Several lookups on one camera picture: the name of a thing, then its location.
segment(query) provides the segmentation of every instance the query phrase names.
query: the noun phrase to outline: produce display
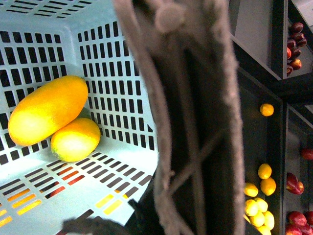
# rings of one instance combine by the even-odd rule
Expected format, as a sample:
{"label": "produce display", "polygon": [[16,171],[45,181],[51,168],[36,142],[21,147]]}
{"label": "produce display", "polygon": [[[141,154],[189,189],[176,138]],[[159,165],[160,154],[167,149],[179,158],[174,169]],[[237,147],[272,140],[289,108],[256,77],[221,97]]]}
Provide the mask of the produce display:
{"label": "produce display", "polygon": [[[306,160],[313,159],[313,150],[303,148],[300,151],[301,156]],[[304,186],[301,181],[291,172],[287,173],[286,189],[296,195],[304,192]],[[299,211],[291,211],[287,214],[288,224],[286,225],[286,235],[313,235],[313,211],[301,213]]]}
{"label": "produce display", "polygon": [[88,98],[84,79],[68,75],[41,86],[14,109],[8,123],[12,141],[30,146],[52,136],[52,153],[62,161],[87,157],[99,144],[100,130],[87,118],[77,118]]}
{"label": "produce display", "polygon": [[[272,169],[269,164],[264,163],[259,166],[258,176],[261,179],[260,189],[266,195],[270,196],[275,192],[276,183],[271,178]],[[244,189],[245,195],[252,197],[245,202],[244,218],[252,224],[262,235],[271,235],[274,228],[274,216],[268,210],[268,204],[265,199],[256,197],[259,193],[258,188],[252,183],[246,183]]]}
{"label": "produce display", "polygon": [[298,57],[301,54],[299,47],[304,47],[307,44],[307,39],[304,34],[303,24],[300,22],[294,23],[290,27],[290,36],[287,42],[287,76],[289,76],[294,70],[299,70],[302,67],[301,60]]}

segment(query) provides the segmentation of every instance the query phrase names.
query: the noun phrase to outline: orange fruit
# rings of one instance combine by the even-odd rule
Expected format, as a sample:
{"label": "orange fruit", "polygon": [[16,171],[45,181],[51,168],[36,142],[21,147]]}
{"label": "orange fruit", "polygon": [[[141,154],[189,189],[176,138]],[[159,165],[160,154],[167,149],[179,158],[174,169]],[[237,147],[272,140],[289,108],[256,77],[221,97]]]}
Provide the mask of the orange fruit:
{"label": "orange fruit", "polygon": [[269,164],[264,163],[260,165],[258,170],[258,175],[261,179],[266,180],[270,175],[272,174],[272,168],[269,166]]}
{"label": "orange fruit", "polygon": [[249,220],[249,218],[248,218],[248,216],[246,216],[245,214],[244,214],[244,218],[246,219],[246,221],[248,221],[249,223],[251,223],[250,220]]}
{"label": "orange fruit", "polygon": [[262,104],[260,107],[260,112],[265,117],[271,116],[274,113],[274,107],[271,104]]}
{"label": "orange fruit", "polygon": [[262,212],[258,212],[255,216],[250,217],[250,222],[255,227],[260,227],[264,225],[265,217]]}
{"label": "orange fruit", "polygon": [[245,213],[247,216],[255,216],[259,211],[258,204],[252,199],[248,199],[245,202]]}
{"label": "orange fruit", "polygon": [[255,197],[256,195],[258,195],[258,193],[259,193],[259,190],[254,184],[246,183],[245,195],[250,196],[250,197]]}
{"label": "orange fruit", "polygon": [[264,225],[269,230],[272,230],[274,228],[274,225],[275,225],[274,215],[269,211],[264,212],[263,215],[265,218]]}
{"label": "orange fruit", "polygon": [[257,227],[256,229],[259,230],[259,232],[260,232],[262,235],[271,235],[270,230],[269,230],[268,227],[266,227],[265,225],[263,225],[263,226],[261,226],[261,227]]}
{"label": "orange fruit", "polygon": [[276,183],[271,177],[269,177],[265,180],[262,180],[260,186],[261,186],[261,191],[266,196],[272,195],[276,190]]}
{"label": "orange fruit", "polygon": [[88,97],[84,79],[69,75],[46,83],[25,97],[8,123],[13,142],[38,143],[66,126],[82,111]]}
{"label": "orange fruit", "polygon": [[268,203],[264,201],[262,198],[256,197],[254,201],[258,204],[260,212],[266,212],[268,210]]}
{"label": "orange fruit", "polygon": [[100,142],[100,130],[88,118],[77,118],[58,130],[51,139],[52,153],[65,162],[87,157]]}

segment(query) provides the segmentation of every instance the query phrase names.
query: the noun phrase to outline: black display shelf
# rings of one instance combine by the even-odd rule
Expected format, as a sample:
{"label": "black display shelf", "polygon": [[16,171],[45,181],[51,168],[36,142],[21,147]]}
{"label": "black display shelf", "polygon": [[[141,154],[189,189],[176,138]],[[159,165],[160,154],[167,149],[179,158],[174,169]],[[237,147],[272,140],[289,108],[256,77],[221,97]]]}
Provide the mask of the black display shelf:
{"label": "black display shelf", "polygon": [[[241,110],[243,119],[243,139],[246,182],[254,183],[258,189],[258,197],[265,199],[268,210],[275,218],[274,235],[284,233],[283,195],[285,189],[284,159],[286,143],[286,110],[280,98],[262,85],[257,79],[239,68]],[[259,109],[263,103],[274,106],[274,114],[270,117],[261,115]],[[261,179],[257,171],[262,163],[268,163],[272,169],[272,178],[276,182],[276,191],[271,196],[265,196],[260,190]]]}

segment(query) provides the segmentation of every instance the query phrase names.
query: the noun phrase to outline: red fruit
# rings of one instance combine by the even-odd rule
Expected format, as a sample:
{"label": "red fruit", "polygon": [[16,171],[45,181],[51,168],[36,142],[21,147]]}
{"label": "red fruit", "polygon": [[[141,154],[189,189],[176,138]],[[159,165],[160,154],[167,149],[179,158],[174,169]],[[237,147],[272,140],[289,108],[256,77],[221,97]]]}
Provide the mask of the red fruit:
{"label": "red fruit", "polygon": [[297,211],[290,212],[288,215],[288,220],[291,224],[299,227],[305,226],[307,224],[307,219],[304,214]]}
{"label": "red fruit", "polygon": [[291,50],[287,48],[287,59],[289,59],[290,57],[291,57]]}
{"label": "red fruit", "polygon": [[309,224],[299,227],[299,229],[302,235],[313,235],[313,229],[309,226]]}
{"label": "red fruit", "polygon": [[299,189],[300,189],[300,194],[302,194],[304,191],[304,186],[302,182],[299,182]]}
{"label": "red fruit", "polygon": [[292,48],[290,51],[291,51],[291,60],[295,60],[301,54],[301,50],[297,47]]}
{"label": "red fruit", "polygon": [[287,76],[293,72],[293,68],[290,65],[287,65]]}
{"label": "red fruit", "polygon": [[301,41],[304,39],[304,34],[303,33],[294,33],[290,36],[292,39],[294,39],[296,42]]}
{"label": "red fruit", "polygon": [[297,42],[297,44],[299,47],[304,47],[307,44],[307,42],[308,42],[307,39],[304,38],[301,41]]}
{"label": "red fruit", "polygon": [[292,33],[300,33],[303,30],[303,24],[300,22],[294,23],[291,27],[290,27],[290,31]]}
{"label": "red fruit", "polygon": [[293,68],[293,70],[299,70],[302,67],[301,60],[299,59],[291,61],[290,63],[288,63],[288,65],[290,65]]}
{"label": "red fruit", "polygon": [[313,160],[313,149],[303,148],[301,150],[301,156],[306,160]]}
{"label": "red fruit", "polygon": [[295,43],[294,39],[288,39],[287,47],[291,50],[294,48],[297,44]]}
{"label": "red fruit", "polygon": [[286,189],[290,192],[292,192],[292,191],[296,191],[298,193],[300,192],[299,181],[298,181],[297,177],[290,172],[287,173],[287,187],[286,187]]}
{"label": "red fruit", "polygon": [[313,211],[308,211],[305,214],[308,224],[313,225]]}
{"label": "red fruit", "polygon": [[286,235],[302,235],[301,230],[294,224],[286,226]]}

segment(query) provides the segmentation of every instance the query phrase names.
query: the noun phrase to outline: fruit bin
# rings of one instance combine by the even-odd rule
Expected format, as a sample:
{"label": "fruit bin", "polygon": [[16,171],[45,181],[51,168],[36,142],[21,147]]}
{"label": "fruit bin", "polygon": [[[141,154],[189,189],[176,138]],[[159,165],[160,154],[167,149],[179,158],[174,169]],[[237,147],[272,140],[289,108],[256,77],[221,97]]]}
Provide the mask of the fruit bin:
{"label": "fruit bin", "polygon": [[[0,234],[55,235],[63,220],[89,216],[125,224],[127,201],[141,197],[157,166],[157,140],[112,2],[5,0],[0,22]],[[7,124],[26,95],[67,74],[85,78],[83,115],[99,125],[101,141],[86,159],[65,164],[50,139],[15,145]]]}
{"label": "fruit bin", "polygon": [[[283,149],[283,102],[265,86],[245,70],[239,68],[238,79],[240,85],[240,98],[243,119],[243,140],[245,157],[246,182],[253,183],[258,189],[257,197],[263,198],[268,203],[268,210],[275,219],[273,235],[284,234],[282,221],[284,208],[281,197],[284,192],[284,155]],[[274,106],[274,114],[264,117],[259,111],[263,103]],[[272,168],[271,177],[276,182],[276,191],[270,196],[265,196],[260,190],[261,179],[258,168],[261,164],[268,163]],[[260,234],[251,224],[246,222],[246,234]]]}

